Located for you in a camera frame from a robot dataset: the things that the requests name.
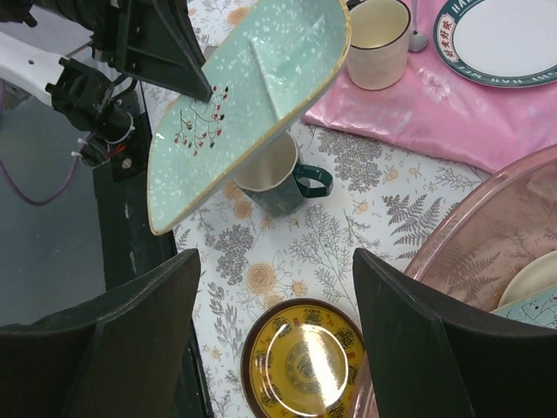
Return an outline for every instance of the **spoon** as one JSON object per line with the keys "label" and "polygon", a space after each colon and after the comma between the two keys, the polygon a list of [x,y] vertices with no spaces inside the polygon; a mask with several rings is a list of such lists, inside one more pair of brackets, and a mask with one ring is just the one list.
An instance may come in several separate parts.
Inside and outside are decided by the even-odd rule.
{"label": "spoon", "polygon": [[414,30],[410,34],[410,51],[418,52],[426,48],[429,39],[423,32],[418,32],[418,0],[412,0],[412,20]]}

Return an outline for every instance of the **robotic arm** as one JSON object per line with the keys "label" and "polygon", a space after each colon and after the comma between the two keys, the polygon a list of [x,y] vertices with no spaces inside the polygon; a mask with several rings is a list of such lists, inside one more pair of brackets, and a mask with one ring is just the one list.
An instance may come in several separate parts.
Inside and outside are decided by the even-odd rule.
{"label": "robotic arm", "polygon": [[[0,23],[36,26],[31,5],[32,0],[0,0]],[[124,98],[113,97],[116,85],[127,77],[133,79],[132,85],[145,81],[204,102],[211,99],[211,87],[201,71],[205,59],[185,0],[38,0],[36,6],[91,30],[93,57],[122,76],[113,82],[72,58],[0,32],[0,78],[63,113],[78,130],[94,132],[108,155],[111,148],[124,149],[126,144],[128,152],[135,152],[134,164],[146,166],[146,147],[140,143],[150,133],[139,132],[138,115],[122,106]],[[127,172],[124,177],[138,169]]]}

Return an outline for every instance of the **red berry branch design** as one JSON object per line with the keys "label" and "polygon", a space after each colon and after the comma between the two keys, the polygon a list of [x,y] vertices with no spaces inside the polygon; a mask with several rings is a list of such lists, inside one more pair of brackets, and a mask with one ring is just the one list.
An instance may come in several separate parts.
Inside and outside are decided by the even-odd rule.
{"label": "red berry branch design", "polygon": [[193,104],[197,100],[190,102],[189,108],[193,112],[193,118],[187,118],[183,110],[180,110],[180,130],[176,132],[174,144],[181,144],[193,150],[193,156],[197,157],[198,151],[209,141],[209,148],[215,146],[215,139],[223,133],[220,122],[225,118],[221,111],[222,103],[228,98],[228,86],[220,93],[218,88],[213,85],[213,96],[204,109],[194,109]]}

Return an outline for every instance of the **pink satin fabric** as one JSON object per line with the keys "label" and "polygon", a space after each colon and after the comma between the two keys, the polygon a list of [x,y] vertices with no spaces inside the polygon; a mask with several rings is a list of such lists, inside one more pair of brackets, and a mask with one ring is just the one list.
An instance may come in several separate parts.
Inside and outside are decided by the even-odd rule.
{"label": "pink satin fabric", "polygon": [[345,68],[302,120],[489,172],[556,144],[557,83],[510,90],[475,84],[452,72],[431,39],[444,3],[419,2],[419,28],[430,44],[410,53],[397,84],[364,91]]}

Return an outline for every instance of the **screw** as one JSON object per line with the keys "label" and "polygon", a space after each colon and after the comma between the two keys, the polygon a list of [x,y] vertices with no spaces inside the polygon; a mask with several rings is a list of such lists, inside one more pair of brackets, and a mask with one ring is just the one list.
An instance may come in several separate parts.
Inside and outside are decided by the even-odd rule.
{"label": "screw", "polygon": [[124,161],[122,161],[122,168],[125,170],[131,168],[131,159],[126,158]]}

